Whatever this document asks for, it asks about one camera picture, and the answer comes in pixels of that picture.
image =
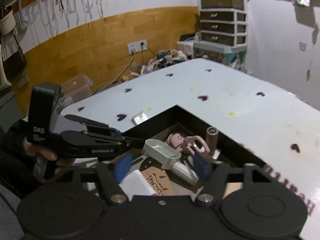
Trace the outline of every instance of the wall socket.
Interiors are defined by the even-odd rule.
[[[132,43],[127,44],[127,48],[128,48],[128,53],[129,55],[132,55],[133,52],[137,53],[137,52],[141,52],[141,43],[143,44],[143,51],[148,49],[148,44],[147,44],[147,40],[142,40],[142,41],[135,41]]]

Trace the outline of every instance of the brown cylinder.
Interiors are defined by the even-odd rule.
[[[214,155],[217,148],[219,130],[216,127],[208,127],[207,134],[205,136],[205,142],[210,148],[210,155]]]

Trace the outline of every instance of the plastic bin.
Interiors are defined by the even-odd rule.
[[[91,96],[91,85],[93,85],[93,81],[86,75],[76,76],[63,83],[61,85],[60,99],[58,101],[59,111]]]

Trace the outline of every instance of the white table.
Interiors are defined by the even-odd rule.
[[[202,95],[208,99],[198,99]],[[301,237],[319,239],[320,112],[276,85],[216,62],[193,59],[112,87],[68,106],[62,114],[124,132],[134,126],[131,117],[138,112],[151,118],[174,105],[243,144],[273,168],[272,176],[304,196],[309,207],[314,205]],[[118,121],[118,114],[127,117]],[[291,149],[292,144],[300,153]]]

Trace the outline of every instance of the black sleeve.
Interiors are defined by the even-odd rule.
[[[16,122],[5,134],[0,131],[0,183],[19,198],[31,193],[41,183],[33,176],[35,157],[26,155],[24,123]]]

